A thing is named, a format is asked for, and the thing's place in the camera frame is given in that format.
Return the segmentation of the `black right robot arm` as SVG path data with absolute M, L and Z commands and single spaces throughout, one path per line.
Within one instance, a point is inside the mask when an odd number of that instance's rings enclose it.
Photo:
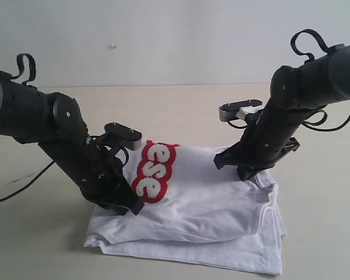
M 240 141 L 214 157 L 217 169 L 237 166 L 241 180 L 270 169 L 300 146 L 295 131 L 325 106 L 350 100 L 350 45 L 298 68 L 280 67 L 273 75 L 266 104 L 251 99 L 219 107 L 222 122 L 246 123 Z

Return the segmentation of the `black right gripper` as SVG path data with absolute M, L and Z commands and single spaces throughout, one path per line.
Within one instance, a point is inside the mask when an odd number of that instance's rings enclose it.
M 253 131 L 235 150 L 225 149 L 215 155 L 215 167 L 220 170 L 225 166 L 238 166 L 240 180 L 250 180 L 298 149 L 300 144 L 292 135 L 299 125 L 299 113 L 262 113 Z

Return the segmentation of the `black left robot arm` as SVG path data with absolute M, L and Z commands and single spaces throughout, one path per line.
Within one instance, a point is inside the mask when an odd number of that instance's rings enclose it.
M 137 215 L 144 202 L 125 179 L 119 151 L 135 151 L 142 134 L 117 122 L 104 134 L 89 135 L 77 101 L 12 82 L 0 71 L 0 135 L 20 144 L 36 143 L 79 187 L 83 197 L 119 215 Z

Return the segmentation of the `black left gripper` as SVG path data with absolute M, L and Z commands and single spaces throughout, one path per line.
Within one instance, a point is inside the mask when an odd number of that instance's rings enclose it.
M 74 145 L 73 152 L 72 181 L 86 200 L 109 215 L 139 214 L 145 204 L 124 178 L 123 163 L 115 150 L 84 144 Z

